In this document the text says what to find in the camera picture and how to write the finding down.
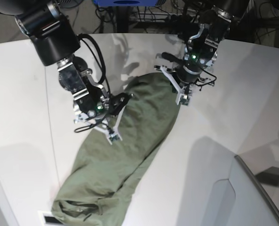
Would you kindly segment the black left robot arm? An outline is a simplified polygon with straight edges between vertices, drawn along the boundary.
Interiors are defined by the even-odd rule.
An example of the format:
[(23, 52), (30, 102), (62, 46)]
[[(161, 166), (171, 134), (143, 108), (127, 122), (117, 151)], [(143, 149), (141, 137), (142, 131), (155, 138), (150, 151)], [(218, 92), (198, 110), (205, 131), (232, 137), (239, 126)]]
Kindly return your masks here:
[(244, 16), (248, 4), (247, 0), (207, 0), (193, 20), (183, 14), (178, 23), (178, 37), (184, 43), (183, 56), (178, 58), (168, 52), (161, 54), (163, 59), (175, 64), (173, 69), (164, 70), (172, 76), (174, 83), (182, 88), (214, 84), (214, 75), (210, 81), (200, 75), (212, 66), (217, 58), (219, 43), (229, 33), (230, 26)]

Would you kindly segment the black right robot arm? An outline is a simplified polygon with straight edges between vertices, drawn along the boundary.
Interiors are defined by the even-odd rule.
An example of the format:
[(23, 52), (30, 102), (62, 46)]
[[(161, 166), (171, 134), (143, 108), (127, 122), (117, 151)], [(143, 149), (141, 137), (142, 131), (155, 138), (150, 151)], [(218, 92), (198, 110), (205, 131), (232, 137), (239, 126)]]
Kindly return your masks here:
[[(111, 93), (97, 42), (88, 34), (76, 35), (55, 0), (0, 0), (0, 13), (15, 18), (45, 66), (57, 65), (59, 83), (73, 97), (76, 121), (95, 120), (100, 124), (108, 117), (118, 116), (127, 105), (128, 94)], [(99, 81), (93, 79), (86, 62), (75, 56), (84, 40), (89, 40), (96, 49), (95, 60), (101, 70)]]

